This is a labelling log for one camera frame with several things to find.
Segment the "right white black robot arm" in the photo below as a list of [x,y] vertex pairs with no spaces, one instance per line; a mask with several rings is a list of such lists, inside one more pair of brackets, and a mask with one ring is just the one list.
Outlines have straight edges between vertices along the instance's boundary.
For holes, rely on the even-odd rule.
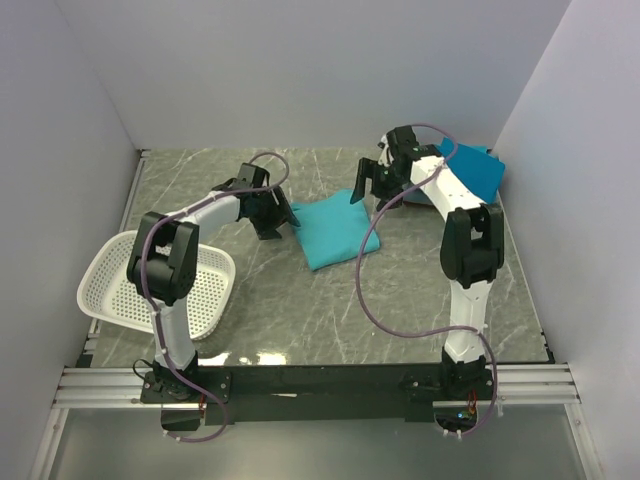
[[504,214],[498,204],[475,195],[449,167],[454,151],[442,154],[436,146],[420,143],[413,126],[388,131],[378,146],[378,159],[359,160],[350,201],[371,193],[379,201],[377,214],[383,215],[421,191],[443,218],[440,265],[450,282],[451,305],[438,378],[444,395],[460,399],[475,382],[492,381],[483,330],[489,293],[504,264]]

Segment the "turquoise t shirt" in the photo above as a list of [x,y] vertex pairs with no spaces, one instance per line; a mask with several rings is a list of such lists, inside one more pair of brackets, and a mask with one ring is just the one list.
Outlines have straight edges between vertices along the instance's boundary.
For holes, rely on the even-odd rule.
[[362,200],[350,203],[352,193],[343,189],[321,201],[291,205],[299,222],[294,234],[311,271],[358,256],[370,219]]

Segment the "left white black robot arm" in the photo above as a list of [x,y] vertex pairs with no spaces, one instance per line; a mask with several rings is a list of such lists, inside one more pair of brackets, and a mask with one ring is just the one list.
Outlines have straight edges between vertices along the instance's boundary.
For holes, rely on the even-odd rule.
[[126,275],[150,310],[154,376],[176,401],[193,399],[200,388],[187,313],[200,242],[243,219],[261,240],[279,239],[285,224],[298,227],[281,184],[270,182],[268,170],[245,162],[236,176],[195,203],[169,214],[150,211],[140,221]]

